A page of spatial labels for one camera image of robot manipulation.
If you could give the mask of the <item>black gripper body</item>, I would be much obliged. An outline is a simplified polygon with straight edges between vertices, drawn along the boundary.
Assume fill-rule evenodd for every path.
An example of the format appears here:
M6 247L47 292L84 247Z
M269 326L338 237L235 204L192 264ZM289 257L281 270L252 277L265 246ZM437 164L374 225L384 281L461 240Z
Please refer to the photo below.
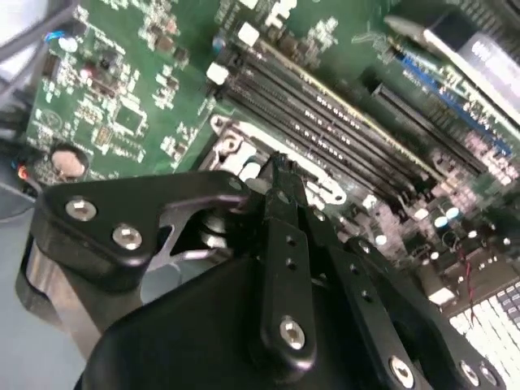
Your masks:
M291 258L225 262L120 319L86 389L376 389L345 299Z

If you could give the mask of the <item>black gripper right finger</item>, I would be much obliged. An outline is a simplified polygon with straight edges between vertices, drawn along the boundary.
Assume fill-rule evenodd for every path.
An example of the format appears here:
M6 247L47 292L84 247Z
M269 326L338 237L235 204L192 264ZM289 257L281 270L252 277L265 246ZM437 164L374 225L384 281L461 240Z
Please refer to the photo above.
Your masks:
M330 219L305 200L300 167L288 163L312 275L332 294L332 327L365 389L504 389L496 368L366 240L341 243Z

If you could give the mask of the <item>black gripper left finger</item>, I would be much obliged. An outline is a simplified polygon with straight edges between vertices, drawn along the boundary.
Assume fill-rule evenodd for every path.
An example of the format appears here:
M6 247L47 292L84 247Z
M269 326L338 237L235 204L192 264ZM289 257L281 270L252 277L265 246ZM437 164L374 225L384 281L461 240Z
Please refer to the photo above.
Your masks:
M282 154L270 158L265 193L226 171L49 187L32 220L31 269L44 274L41 290L86 365L112 325L149 304L141 300L145 273L174 255L200 250L204 230L224 235L231 257L219 265L291 258L305 263L311 278L288 163Z

